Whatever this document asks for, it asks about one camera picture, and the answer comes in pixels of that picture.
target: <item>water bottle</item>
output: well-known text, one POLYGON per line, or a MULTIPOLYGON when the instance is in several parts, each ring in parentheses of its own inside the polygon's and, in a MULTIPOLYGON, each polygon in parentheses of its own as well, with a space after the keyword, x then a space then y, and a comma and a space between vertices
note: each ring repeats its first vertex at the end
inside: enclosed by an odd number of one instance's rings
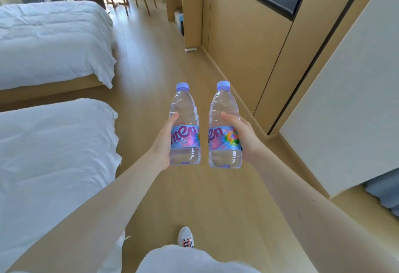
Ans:
POLYGON ((198 164, 201 159, 200 122, 196 104, 188 93, 187 83, 176 85, 176 95, 170 106, 169 116, 175 112, 179 113, 179 118, 173 124, 171 132, 170 164, 198 164))
POLYGON ((241 167, 241 145, 236 129, 222 119, 224 111, 238 116, 238 106, 226 80, 217 83, 209 111, 209 164, 216 168, 241 167))

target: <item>bed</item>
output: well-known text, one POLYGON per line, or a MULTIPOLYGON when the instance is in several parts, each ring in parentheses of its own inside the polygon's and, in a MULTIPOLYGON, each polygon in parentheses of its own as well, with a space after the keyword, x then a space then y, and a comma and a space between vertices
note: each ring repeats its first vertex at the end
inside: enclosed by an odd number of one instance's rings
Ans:
POLYGON ((70 0, 0 6, 0 41, 0 102, 82 86, 112 88, 116 63, 112 19, 97 3, 70 0), (37 85, 41 87, 21 92, 37 85))
MULTIPOLYGON (((115 179, 116 118, 92 99, 0 113, 0 272, 115 179)), ((100 273, 121 272, 123 241, 100 273)))

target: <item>wooden desk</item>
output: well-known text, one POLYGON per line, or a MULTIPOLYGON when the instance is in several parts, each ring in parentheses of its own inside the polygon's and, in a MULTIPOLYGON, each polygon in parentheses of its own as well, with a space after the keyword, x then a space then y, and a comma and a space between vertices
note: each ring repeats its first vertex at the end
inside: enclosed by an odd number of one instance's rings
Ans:
POLYGON ((166 0, 167 19, 175 21, 176 8, 183 8, 184 48, 198 48, 202 40, 203 0, 166 0))

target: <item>sneaker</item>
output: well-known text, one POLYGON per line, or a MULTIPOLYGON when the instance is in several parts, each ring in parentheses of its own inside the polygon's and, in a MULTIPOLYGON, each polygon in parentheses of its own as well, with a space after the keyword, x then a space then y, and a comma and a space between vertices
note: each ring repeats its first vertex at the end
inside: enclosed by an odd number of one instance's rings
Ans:
POLYGON ((188 227, 182 227, 177 237, 177 245, 194 248, 194 237, 188 227))

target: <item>blue bottle label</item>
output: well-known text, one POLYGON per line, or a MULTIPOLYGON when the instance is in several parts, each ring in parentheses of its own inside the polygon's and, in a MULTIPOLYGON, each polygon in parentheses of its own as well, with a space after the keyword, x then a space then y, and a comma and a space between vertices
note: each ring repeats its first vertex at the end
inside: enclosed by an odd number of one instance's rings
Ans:
POLYGON ((200 147, 200 128, 193 125, 173 126, 171 149, 200 147))
POLYGON ((232 126, 209 129, 209 150, 242 150, 237 130, 232 126))

